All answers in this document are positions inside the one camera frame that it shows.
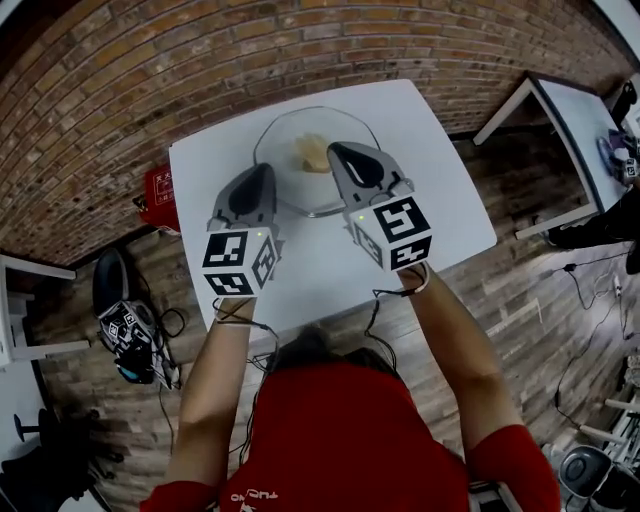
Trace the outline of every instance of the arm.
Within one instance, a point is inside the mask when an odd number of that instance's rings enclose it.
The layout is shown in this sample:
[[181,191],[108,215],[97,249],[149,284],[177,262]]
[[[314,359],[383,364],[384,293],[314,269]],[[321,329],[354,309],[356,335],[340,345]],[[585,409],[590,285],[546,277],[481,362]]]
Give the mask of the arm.
[[[400,272],[405,288],[420,284]],[[458,402],[465,451],[509,425],[522,425],[491,341],[446,284],[431,270],[428,286],[411,304],[429,348]]]
[[[225,300],[222,311],[239,301]],[[253,317],[255,300],[237,314]],[[180,420],[166,482],[201,482],[212,487],[226,480],[229,441],[236,417],[249,345],[249,326],[214,322],[182,393]]]

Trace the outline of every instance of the food item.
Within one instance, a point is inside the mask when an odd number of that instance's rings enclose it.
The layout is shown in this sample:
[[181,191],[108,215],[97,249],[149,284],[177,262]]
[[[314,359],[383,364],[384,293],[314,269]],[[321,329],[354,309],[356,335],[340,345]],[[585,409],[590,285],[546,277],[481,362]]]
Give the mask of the food item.
[[302,170],[306,172],[328,173],[331,171],[327,159],[329,143],[315,133],[305,133],[296,139],[296,148],[302,158]]

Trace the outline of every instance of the person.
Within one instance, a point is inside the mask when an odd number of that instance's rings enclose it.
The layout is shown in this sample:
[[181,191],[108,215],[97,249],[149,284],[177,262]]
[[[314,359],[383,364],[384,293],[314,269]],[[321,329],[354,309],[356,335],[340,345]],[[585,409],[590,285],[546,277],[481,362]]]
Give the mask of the person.
[[627,255],[627,274],[640,272],[640,178],[620,200],[605,213],[596,215],[581,226],[550,229],[549,243],[560,249],[582,249],[596,245],[634,242]]
[[[405,289],[421,284],[420,268],[400,272]],[[200,512],[213,502],[222,512],[462,512],[474,481],[505,484],[524,512],[559,511],[558,484],[511,399],[491,341],[436,273],[430,276],[410,300],[455,394],[466,462],[432,438],[408,389],[377,353],[339,357],[305,329],[270,360],[254,400],[248,460],[227,479],[249,327],[216,322],[184,388],[165,482],[142,512]],[[252,318],[255,301],[225,300],[221,309],[239,305],[236,315]]]

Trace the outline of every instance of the chair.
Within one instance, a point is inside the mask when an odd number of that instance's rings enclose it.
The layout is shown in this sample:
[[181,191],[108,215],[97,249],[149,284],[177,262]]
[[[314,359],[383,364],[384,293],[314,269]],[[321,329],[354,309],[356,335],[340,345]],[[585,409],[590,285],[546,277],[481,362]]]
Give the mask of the chair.
[[104,430],[97,423],[97,411],[80,419],[58,421],[42,409],[38,426],[23,426],[14,417],[20,439],[28,433],[39,433],[41,446],[24,457],[4,461],[0,474],[0,489],[18,512],[57,512],[69,498],[80,499],[86,491],[96,497],[104,510],[110,510],[94,484],[97,478],[113,479],[105,472],[98,458],[119,463],[121,454],[91,440],[92,430]]
[[87,340],[55,345],[27,346],[22,322],[27,316],[27,302],[33,295],[7,290],[6,270],[10,268],[59,279],[75,279],[76,273],[0,254],[0,367],[13,361],[44,359],[48,355],[89,348]]

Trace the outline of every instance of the white table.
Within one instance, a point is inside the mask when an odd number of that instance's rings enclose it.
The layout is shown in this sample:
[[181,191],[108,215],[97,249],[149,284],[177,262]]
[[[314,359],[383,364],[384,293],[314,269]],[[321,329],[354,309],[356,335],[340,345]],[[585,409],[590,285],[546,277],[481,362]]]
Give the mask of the white table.
[[27,302],[34,297],[30,294],[7,291],[8,268],[59,279],[76,278],[76,273],[70,270],[0,255],[0,367],[14,361],[44,359],[53,354],[89,348],[87,340],[27,346],[22,322],[27,316]]
[[629,0],[593,0],[640,61],[640,14]]
[[[496,243],[486,210],[453,144],[409,80],[359,85],[265,107],[207,128],[171,147],[171,171],[189,270],[205,324],[215,299],[202,275],[207,221],[218,192],[252,164],[260,135],[276,116],[324,105],[367,123],[426,203],[433,229],[429,263],[441,270]],[[282,260],[258,300],[255,320],[282,331],[344,311],[373,298],[373,288],[398,289],[356,246],[342,215],[310,219],[279,208]]]
[[540,102],[562,139],[578,171],[588,202],[570,212],[517,231],[518,239],[596,213],[604,213],[626,191],[626,188],[609,174],[596,146],[598,137],[608,137],[609,128],[618,129],[607,107],[595,91],[564,80],[528,73],[522,85],[478,132],[473,142],[479,146],[487,140],[530,94]]

